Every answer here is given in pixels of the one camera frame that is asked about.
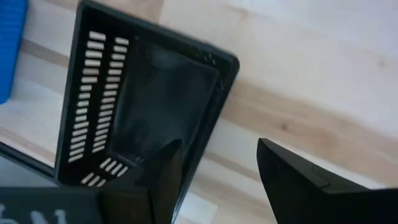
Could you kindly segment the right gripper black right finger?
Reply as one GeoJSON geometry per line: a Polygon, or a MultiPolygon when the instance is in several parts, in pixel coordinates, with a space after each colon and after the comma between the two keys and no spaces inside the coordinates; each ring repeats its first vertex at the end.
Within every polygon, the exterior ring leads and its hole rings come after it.
{"type": "Polygon", "coordinates": [[[266,138],[256,157],[278,224],[398,224],[398,188],[371,190],[266,138]]]}

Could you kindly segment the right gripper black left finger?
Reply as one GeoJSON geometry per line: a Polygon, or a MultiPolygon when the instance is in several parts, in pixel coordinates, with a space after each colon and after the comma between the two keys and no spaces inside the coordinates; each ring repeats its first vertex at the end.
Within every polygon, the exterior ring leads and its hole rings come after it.
{"type": "Polygon", "coordinates": [[[175,139],[104,186],[104,224],[171,224],[182,179],[182,141],[175,139]]]}

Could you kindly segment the black plastic basket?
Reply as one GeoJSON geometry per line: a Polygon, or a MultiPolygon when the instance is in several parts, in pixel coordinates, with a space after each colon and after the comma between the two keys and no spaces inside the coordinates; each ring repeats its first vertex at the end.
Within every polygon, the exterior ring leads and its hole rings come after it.
{"type": "Polygon", "coordinates": [[[233,54],[81,0],[73,32],[55,178],[95,189],[182,141],[172,222],[239,70],[233,54]]]}

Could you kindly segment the black plate with white print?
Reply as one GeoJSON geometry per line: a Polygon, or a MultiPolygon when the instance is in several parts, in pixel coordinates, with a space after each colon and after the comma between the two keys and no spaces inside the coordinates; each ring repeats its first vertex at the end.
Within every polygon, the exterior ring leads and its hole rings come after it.
{"type": "Polygon", "coordinates": [[[0,224],[104,224],[98,191],[0,187],[0,224]]]}

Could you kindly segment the blue plastic basket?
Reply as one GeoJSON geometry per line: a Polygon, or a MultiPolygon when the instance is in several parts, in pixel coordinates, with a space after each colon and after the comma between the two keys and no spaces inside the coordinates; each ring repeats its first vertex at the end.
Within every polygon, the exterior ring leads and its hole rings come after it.
{"type": "Polygon", "coordinates": [[[12,90],[28,0],[0,0],[0,104],[12,90]]]}

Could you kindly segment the black aluminium table frame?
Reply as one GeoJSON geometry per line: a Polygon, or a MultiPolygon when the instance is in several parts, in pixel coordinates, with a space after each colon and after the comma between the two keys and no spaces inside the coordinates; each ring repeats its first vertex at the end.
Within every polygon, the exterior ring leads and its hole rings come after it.
{"type": "Polygon", "coordinates": [[[38,161],[37,159],[27,156],[22,152],[19,152],[3,142],[0,142],[0,156],[5,157],[6,159],[9,159],[12,162],[15,162],[16,164],[54,182],[54,168],[38,161]]]}

